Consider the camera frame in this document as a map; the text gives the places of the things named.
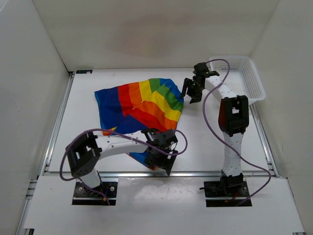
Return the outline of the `rainbow striped shorts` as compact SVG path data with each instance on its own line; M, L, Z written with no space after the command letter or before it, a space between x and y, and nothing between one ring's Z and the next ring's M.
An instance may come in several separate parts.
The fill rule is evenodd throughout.
M109 130L120 134L152 128L174 130L184 105L177 85L165 78L102 89L94 95L105 136L110 135Z

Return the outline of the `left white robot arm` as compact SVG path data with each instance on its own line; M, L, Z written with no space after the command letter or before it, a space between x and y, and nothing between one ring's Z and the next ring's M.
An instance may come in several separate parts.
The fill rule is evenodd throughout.
M160 168L167 174L171 173L178 154L172 149L178 143L173 130L161 132L152 128L108 136L96 132L83 132L66 147L65 152L72 177L80 179L90 195L97 196L102 192L102 183L95 166L103 158L127 154L149 169Z

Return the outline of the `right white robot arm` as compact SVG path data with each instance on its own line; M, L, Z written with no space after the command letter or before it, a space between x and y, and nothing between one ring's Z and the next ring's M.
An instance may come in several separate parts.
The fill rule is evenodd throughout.
M190 103L202 100L202 91L208 90L220 104L218 125L223 133L224 164L222 176L215 186L205 187L214 195L230 196L243 186L241 167L241 145L249 125L248 98L233 92L220 79L217 71L210 71L206 62L194 66L193 78L185 78L181 97L191 98Z

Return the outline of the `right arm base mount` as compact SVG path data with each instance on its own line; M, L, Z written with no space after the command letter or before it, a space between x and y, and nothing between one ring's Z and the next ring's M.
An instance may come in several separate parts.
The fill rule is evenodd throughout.
M204 191L208 208L252 207L247 182L242 173L226 176L222 172L218 181L205 181L199 190Z

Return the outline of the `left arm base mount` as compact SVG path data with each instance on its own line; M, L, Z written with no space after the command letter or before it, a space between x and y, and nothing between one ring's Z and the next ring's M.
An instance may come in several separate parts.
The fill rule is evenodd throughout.
M76 181L73 191L72 205L79 206L115 206L118 179L117 178L101 178L101 186L94 189L95 191L102 192L102 194L96 193L90 189L87 189L80 181Z

